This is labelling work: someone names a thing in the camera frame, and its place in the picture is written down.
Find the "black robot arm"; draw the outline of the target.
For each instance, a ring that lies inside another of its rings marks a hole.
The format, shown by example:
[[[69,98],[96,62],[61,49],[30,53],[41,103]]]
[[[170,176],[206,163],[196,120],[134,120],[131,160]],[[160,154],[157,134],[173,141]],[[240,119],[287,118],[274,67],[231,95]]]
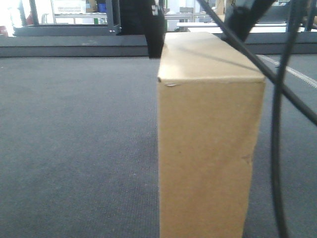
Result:
[[[231,0],[226,6],[224,24],[244,42],[273,3],[274,0]]]

